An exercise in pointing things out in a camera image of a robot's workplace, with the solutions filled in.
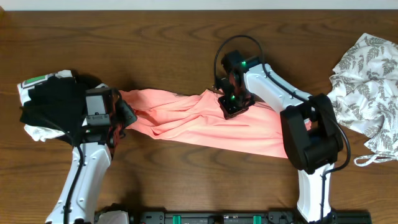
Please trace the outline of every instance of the cable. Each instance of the cable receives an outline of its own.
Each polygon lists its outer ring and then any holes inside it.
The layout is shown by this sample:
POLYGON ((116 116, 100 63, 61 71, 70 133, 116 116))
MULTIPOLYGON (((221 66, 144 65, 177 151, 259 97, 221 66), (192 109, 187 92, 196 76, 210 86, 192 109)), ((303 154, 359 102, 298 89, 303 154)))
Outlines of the cable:
POLYGON ((339 130, 339 132, 341 133, 341 135, 342 135, 342 137, 343 137, 343 140, 344 140, 344 143, 345 143, 345 146, 346 146, 346 150, 347 150, 347 157, 346 157, 346 160, 344 161, 344 163, 343 163, 341 166, 336 167, 336 168, 334 168, 334 169, 327 170, 327 171, 325 171, 325 172, 322 174, 322 176, 321 176, 321 177, 322 177, 322 198, 321 198, 321 204, 320 204, 320 206, 321 206, 320 223, 322 223, 322 222, 323 222, 323 206, 324 206, 324 203, 325 203, 326 175, 327 175, 327 174, 330 174, 330 173, 332 173, 332 172, 336 172, 336 171, 339 171, 339 170, 344 169, 344 168, 349 164, 349 161, 350 161, 350 159, 351 159, 351 148, 350 148, 350 146, 349 146, 349 141, 348 141, 347 135, 346 135, 345 132, 342 130, 342 128, 338 125, 338 123, 334 120, 334 118, 332 117, 332 115, 331 115, 329 112, 323 110, 322 108, 319 108, 317 105, 313 104, 310 100, 306 100, 306 99, 302 98, 301 96, 298 96, 295 92, 293 92, 293 91, 291 91, 290 89, 286 88, 286 86, 283 86, 283 85, 280 84, 277 80, 275 80, 274 77, 272 77, 272 75, 266 70, 265 55, 264 55, 264 51, 262 50, 261 44, 260 44, 255 38, 253 38, 253 37, 251 37, 251 36, 248 36, 248 35, 235 35, 235 36, 232 36, 232 37, 226 39, 226 40, 220 45, 219 49, 217 50, 215 59, 214 59, 214 79, 215 79, 215 84, 216 84, 216 87, 217 87, 217 88, 218 88, 218 84, 217 84, 217 76, 216 76, 216 64, 217 64, 218 55, 220 54, 221 49, 224 47, 225 44, 227 44, 229 41, 231 41, 231 40, 233 40, 233 39, 236 39, 236 38, 247 38, 247 39, 249 39, 249 40, 252 40, 252 41, 258 46, 258 48, 259 48, 259 50, 260 50, 261 65, 262 65, 262 69, 263 69, 264 73, 267 75, 267 78, 269 78, 269 79, 270 79, 271 81, 273 81, 279 88, 283 89, 284 91, 286 91, 288 94, 290 94, 290 95, 293 96, 294 98, 296 98, 296 99, 298 99, 298 100, 300 100, 300 101, 302 101, 302 102, 309 103, 313 108, 315 108, 316 110, 318 110, 320 113, 323 113, 323 115, 325 115, 325 117, 328 118, 328 119, 332 122, 332 124, 333 124, 334 126, 336 126, 336 128, 339 130))
POLYGON ((76 147, 78 149, 78 151, 79 151, 79 156, 80 156, 79 166, 77 168, 75 177, 73 178, 72 184, 71 184, 71 186, 69 188, 68 196, 67 196, 67 199, 65 201, 65 206, 63 208, 63 224, 69 224, 70 201, 72 199, 73 191, 75 190, 77 180, 79 179, 80 172, 81 172, 81 170, 83 168, 83 164, 85 162, 84 161, 85 157, 83 155, 83 151, 81 150, 80 142, 77 142, 77 144, 75 146, 75 143, 76 143, 75 142, 75 136, 72 136, 70 133, 68 133, 63 128, 61 128, 59 125, 55 124, 54 122, 52 122, 51 120, 46 118, 44 115, 38 114, 38 113, 32 113, 31 111, 34 112, 34 110, 30 110, 30 109, 25 108, 23 106, 21 106, 20 109, 25 111, 26 113, 29 113, 31 115, 36 116, 37 118, 39 118, 42 121, 46 122, 48 125, 53 126, 55 129, 60 130, 61 132, 63 132, 70 139, 72 147, 76 147))

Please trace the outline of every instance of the wooden surface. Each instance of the wooden surface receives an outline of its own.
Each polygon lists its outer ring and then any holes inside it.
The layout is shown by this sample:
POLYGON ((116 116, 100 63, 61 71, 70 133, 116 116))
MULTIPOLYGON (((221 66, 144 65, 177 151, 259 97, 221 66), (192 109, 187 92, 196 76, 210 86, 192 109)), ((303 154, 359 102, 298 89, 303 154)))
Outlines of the wooden surface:
MULTIPOLYGON (((0 223, 43 223, 71 163, 70 146, 34 142, 23 130, 16 88, 23 80, 73 68, 122 90, 199 94, 213 84, 220 43, 249 34, 288 82, 328 93, 331 69, 362 33, 398 43, 397 26, 397 11, 8 12, 0 22, 0 223)), ((243 40, 228 49, 257 53, 243 40)), ((371 153, 366 137, 347 133, 353 157, 371 153)), ((368 209, 374 223, 396 223, 397 174, 398 162, 363 168, 351 162, 333 174, 331 205, 368 209)), ((106 173, 98 207, 292 208, 297 180, 287 159, 155 141, 130 130, 106 173)))

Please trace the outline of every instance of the white strap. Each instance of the white strap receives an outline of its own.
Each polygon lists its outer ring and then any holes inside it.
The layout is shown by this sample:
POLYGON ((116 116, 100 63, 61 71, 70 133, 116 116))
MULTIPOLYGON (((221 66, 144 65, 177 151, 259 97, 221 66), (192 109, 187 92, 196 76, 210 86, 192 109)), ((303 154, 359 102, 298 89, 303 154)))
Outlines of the white strap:
POLYGON ((382 155, 382 154, 373 154, 373 155, 359 156, 354 159, 354 163, 355 163, 355 165, 357 165, 359 167, 364 167, 364 166, 371 164, 372 162, 382 163, 382 162, 388 162, 388 161, 394 161, 394 160, 398 161, 398 156, 386 156, 386 155, 382 155), (360 159, 368 159, 368 161, 366 161, 364 163, 358 163, 357 161, 360 159))

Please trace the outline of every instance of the pink cloth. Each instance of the pink cloth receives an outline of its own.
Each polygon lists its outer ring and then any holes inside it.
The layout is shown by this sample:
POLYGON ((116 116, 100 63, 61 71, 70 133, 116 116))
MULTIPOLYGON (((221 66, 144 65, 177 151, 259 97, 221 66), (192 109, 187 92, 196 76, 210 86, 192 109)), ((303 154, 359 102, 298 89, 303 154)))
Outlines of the pink cloth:
POLYGON ((280 117, 266 103, 256 103, 225 120, 218 94, 180 96, 163 90, 121 91, 138 120, 135 129, 154 139, 173 140, 239 152, 287 158, 280 117))

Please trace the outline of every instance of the patterned cloth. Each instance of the patterned cloth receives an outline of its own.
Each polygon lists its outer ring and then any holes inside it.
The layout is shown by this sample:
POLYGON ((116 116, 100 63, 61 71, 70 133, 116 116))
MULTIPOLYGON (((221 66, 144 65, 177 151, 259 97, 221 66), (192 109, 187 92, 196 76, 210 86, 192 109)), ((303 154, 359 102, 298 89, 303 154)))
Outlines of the patterned cloth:
POLYGON ((337 121, 371 138, 364 145, 374 154, 355 164, 398 160, 398 45, 363 34, 333 71, 328 96, 337 121))

